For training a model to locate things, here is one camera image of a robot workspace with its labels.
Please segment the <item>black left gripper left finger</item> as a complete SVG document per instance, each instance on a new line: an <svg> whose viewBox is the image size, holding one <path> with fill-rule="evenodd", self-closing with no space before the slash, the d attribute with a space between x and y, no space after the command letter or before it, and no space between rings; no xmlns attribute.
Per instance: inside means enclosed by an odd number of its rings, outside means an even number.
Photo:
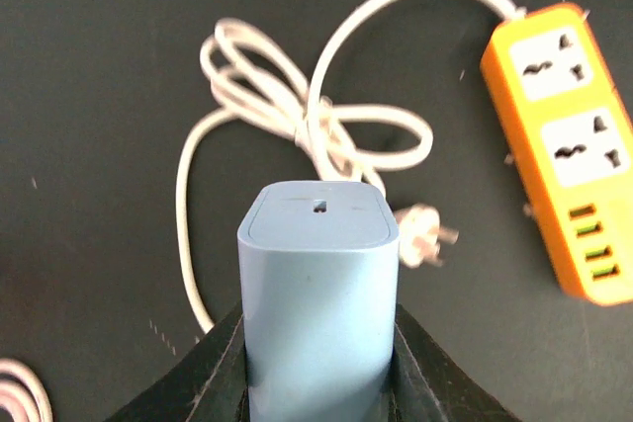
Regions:
<svg viewBox="0 0 633 422"><path fill-rule="evenodd" d="M239 305L164 377L108 418L111 422L246 419L246 353Z"/></svg>

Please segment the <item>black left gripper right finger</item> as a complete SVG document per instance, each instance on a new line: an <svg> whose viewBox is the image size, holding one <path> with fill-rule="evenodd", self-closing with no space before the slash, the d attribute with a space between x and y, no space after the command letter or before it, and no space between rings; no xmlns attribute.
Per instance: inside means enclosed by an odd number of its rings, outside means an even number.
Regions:
<svg viewBox="0 0 633 422"><path fill-rule="evenodd" d="M519 420L472 380L401 304L394 332L393 419Z"/></svg>

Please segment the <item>light blue plug adapter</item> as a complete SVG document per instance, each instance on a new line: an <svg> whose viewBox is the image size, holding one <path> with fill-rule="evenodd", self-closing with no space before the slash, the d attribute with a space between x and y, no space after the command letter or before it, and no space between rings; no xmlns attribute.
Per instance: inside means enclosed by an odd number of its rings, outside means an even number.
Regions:
<svg viewBox="0 0 633 422"><path fill-rule="evenodd" d="M265 187L237 231L254 421L384 421L400 233L359 182Z"/></svg>

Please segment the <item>pink round power strip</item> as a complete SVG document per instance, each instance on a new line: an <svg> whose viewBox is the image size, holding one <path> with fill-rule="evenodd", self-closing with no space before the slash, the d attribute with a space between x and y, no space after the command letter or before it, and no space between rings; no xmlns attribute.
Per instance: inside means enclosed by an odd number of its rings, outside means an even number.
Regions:
<svg viewBox="0 0 633 422"><path fill-rule="evenodd" d="M48 394L25 364L1 359L1 409L15 422L53 422Z"/></svg>

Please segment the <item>orange power strip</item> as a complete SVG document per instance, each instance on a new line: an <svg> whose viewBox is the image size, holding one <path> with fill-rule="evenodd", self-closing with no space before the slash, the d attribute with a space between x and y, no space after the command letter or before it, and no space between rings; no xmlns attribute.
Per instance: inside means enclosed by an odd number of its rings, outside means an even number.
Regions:
<svg viewBox="0 0 633 422"><path fill-rule="evenodd" d="M502 23L481 71L561 289L632 299L632 124L585 11Z"/></svg>

